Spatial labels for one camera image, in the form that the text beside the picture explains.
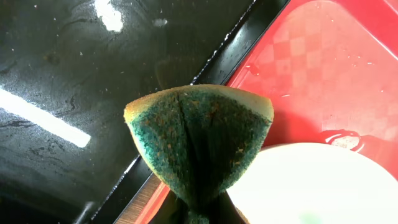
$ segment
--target checkered pattern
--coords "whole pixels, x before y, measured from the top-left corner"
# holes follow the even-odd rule
[[[232,86],[270,97],[276,111],[319,132],[397,140],[397,60],[355,18],[335,3],[309,2],[274,24]]]

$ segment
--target glossy black countertop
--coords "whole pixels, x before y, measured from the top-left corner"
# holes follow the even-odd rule
[[[191,83],[251,2],[0,1],[0,201],[92,216],[137,156],[125,105]]]

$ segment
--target red tray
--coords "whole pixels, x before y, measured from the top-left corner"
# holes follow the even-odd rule
[[[397,27],[396,0],[291,0],[228,86],[272,100],[266,146],[335,144],[398,179]],[[158,190],[136,223],[159,209]]]

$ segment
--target wooden surface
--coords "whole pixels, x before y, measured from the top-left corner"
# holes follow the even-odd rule
[[[149,177],[149,180],[140,189],[136,197],[122,213],[116,224],[133,224],[159,184],[160,180],[155,175]]]

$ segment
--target sponge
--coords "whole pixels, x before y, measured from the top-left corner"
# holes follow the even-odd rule
[[[154,174],[202,214],[255,158],[274,111],[270,100],[246,91],[194,85],[139,98],[124,118]]]

